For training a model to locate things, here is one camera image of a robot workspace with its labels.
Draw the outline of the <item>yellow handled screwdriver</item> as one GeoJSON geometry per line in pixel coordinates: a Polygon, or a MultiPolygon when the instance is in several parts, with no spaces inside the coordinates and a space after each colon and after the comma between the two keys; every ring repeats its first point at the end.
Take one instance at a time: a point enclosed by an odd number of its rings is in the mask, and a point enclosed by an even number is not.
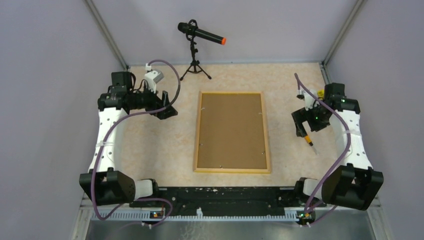
{"type": "Polygon", "coordinates": [[[304,140],[307,142],[307,144],[311,147],[311,149],[313,150],[313,152],[318,155],[318,150],[316,149],[314,143],[312,142],[311,138],[309,137],[309,135],[306,135],[303,137],[304,140]]]}

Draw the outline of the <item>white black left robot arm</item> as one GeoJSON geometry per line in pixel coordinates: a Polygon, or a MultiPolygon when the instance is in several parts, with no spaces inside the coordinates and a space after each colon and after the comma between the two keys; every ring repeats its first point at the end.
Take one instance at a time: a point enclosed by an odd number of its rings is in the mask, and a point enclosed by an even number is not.
{"type": "Polygon", "coordinates": [[[174,117],[167,91],[158,96],[157,83],[164,77],[160,70],[149,70],[144,83],[135,88],[135,75],[120,71],[111,74],[112,84],[97,100],[99,130],[92,162],[79,184],[97,206],[125,204],[141,200],[149,207],[160,202],[158,185],[152,178],[134,180],[121,170],[121,151],[125,118],[132,110],[146,110],[160,120],[174,117]]]}

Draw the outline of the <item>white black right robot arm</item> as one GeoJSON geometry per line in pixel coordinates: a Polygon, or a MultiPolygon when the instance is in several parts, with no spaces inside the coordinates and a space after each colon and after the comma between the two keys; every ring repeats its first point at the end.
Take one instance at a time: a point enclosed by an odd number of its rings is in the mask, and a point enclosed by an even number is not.
{"type": "Polygon", "coordinates": [[[384,183],[384,175],[374,170],[366,154],[359,102],[346,97],[345,86],[341,83],[325,85],[322,96],[298,84],[297,98],[303,100],[305,106],[291,114],[296,136],[313,147],[304,123],[312,132],[331,127],[338,157],[322,179],[300,179],[303,186],[293,192],[294,202],[307,206],[308,211],[315,207],[314,199],[334,206],[367,210],[384,183]]]}

